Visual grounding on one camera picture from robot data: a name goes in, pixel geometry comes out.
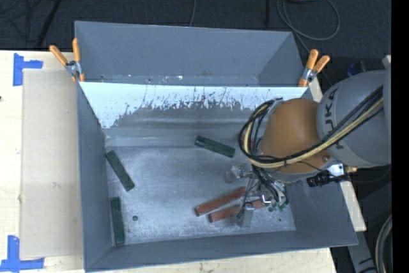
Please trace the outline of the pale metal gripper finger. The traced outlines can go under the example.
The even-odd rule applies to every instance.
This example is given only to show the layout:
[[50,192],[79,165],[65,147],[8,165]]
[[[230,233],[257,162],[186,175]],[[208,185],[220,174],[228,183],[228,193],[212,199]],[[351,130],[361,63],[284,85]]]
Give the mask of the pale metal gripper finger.
[[233,214],[231,222],[241,228],[248,228],[251,226],[254,211],[252,203],[246,203],[238,209],[236,214]]
[[252,177],[252,169],[245,164],[233,164],[224,174],[226,183],[233,183],[237,180]]

